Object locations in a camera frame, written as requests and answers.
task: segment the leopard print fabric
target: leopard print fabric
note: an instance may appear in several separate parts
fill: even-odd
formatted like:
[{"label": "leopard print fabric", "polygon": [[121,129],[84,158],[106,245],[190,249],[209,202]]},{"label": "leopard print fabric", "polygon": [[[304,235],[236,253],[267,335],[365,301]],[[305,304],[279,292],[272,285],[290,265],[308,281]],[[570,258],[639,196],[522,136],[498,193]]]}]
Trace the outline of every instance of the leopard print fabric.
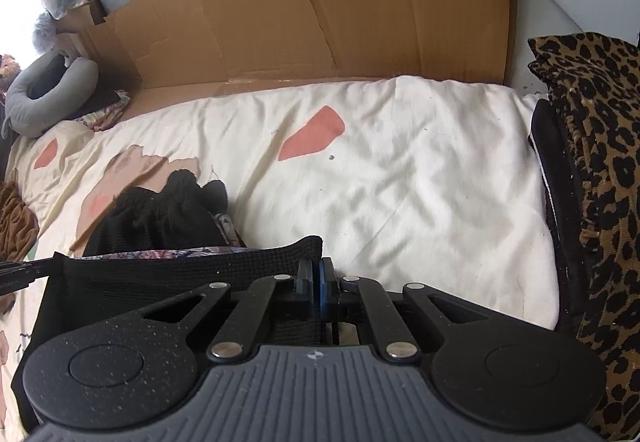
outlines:
[{"label": "leopard print fabric", "polygon": [[593,261],[577,338],[606,365],[607,391],[590,420],[604,438],[640,427],[640,52],[593,33],[529,41],[580,173],[580,241]]}]

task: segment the stain on sheet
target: stain on sheet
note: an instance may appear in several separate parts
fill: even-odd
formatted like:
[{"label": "stain on sheet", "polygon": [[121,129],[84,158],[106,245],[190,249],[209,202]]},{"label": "stain on sheet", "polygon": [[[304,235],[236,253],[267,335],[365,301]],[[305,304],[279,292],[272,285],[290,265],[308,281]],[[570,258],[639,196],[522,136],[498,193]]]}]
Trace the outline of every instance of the stain on sheet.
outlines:
[{"label": "stain on sheet", "polygon": [[100,181],[82,202],[76,227],[76,241],[71,246],[76,257],[82,256],[94,227],[109,211],[117,196],[128,187],[145,187],[159,193],[174,171],[188,169],[196,177],[200,175],[196,158],[169,162],[167,157],[145,155],[142,150],[140,145],[131,145],[115,155],[107,164]]},{"label": "stain on sheet", "polygon": [[46,167],[51,164],[52,160],[58,154],[58,139],[54,138],[51,142],[47,144],[47,147],[44,148],[40,156],[33,163],[34,169],[40,169],[41,167]]},{"label": "stain on sheet", "polygon": [[[6,340],[4,330],[0,330],[0,366],[4,366],[9,358],[9,342]],[[6,419],[6,401],[2,390],[2,373],[0,372],[0,429],[4,429]]]},{"label": "stain on sheet", "polygon": [[34,259],[36,259],[37,251],[38,251],[38,240],[36,240],[36,243],[33,244],[33,247],[31,247],[31,250],[27,252],[27,260],[33,261]]},{"label": "stain on sheet", "polygon": [[284,141],[278,161],[323,151],[342,133],[342,118],[333,108],[324,106],[309,122]]}]

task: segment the mattress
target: mattress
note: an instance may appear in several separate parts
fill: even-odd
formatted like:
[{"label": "mattress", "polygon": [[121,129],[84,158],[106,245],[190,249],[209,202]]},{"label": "mattress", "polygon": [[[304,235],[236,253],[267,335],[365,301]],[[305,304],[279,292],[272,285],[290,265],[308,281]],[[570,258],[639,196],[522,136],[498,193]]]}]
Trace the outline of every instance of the mattress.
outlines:
[{"label": "mattress", "polygon": [[[420,281],[552,328],[558,281],[543,181],[527,142],[539,96],[402,76],[201,98],[93,133],[62,122],[20,138],[7,176],[38,218],[30,259],[82,252],[93,224],[140,175],[221,179],[249,247],[317,234],[343,275],[388,290]],[[8,440],[22,437],[10,379],[44,291],[2,319]]]}]

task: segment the travel pillow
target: travel pillow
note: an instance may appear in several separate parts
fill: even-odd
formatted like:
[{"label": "travel pillow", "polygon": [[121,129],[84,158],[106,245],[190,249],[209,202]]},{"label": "travel pillow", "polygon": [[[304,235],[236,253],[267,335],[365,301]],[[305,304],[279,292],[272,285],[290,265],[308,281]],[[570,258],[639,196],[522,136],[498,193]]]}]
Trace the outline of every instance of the travel pillow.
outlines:
[{"label": "travel pillow", "polygon": [[98,84],[98,65],[78,57],[49,92],[35,100],[29,98],[33,86],[59,57],[57,52],[44,54],[12,82],[4,102],[3,138],[9,135],[9,128],[20,135],[37,138],[77,111],[93,94]]}]

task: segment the patterned fabric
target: patterned fabric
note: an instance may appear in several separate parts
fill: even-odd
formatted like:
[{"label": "patterned fabric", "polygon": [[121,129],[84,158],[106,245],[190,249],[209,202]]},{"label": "patterned fabric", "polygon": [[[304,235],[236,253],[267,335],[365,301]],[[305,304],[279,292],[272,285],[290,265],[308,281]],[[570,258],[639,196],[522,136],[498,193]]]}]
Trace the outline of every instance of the patterned fabric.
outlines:
[{"label": "patterned fabric", "polygon": [[593,33],[529,41],[568,130],[582,184],[580,241],[593,262],[577,338],[607,369],[590,425],[610,440],[640,427],[640,51]]},{"label": "patterned fabric", "polygon": [[240,238],[238,236],[238,233],[236,232],[234,223],[231,221],[231,216],[226,214],[219,214],[215,215],[213,219],[216,222],[217,228],[226,238],[226,242],[228,245],[230,245],[231,247],[242,247],[242,243],[240,242]]},{"label": "patterned fabric", "polygon": [[118,91],[118,96],[120,97],[118,102],[114,102],[93,113],[82,115],[82,117],[76,118],[76,122],[81,122],[92,131],[105,131],[110,129],[116,120],[120,118],[124,108],[130,101],[126,91]]},{"label": "patterned fabric", "polygon": [[236,254],[259,250],[247,247],[198,247],[180,250],[141,250],[139,252],[114,252],[102,256],[87,256],[77,258],[79,261],[94,261],[96,259],[181,259],[184,257],[214,256],[219,254]]}]

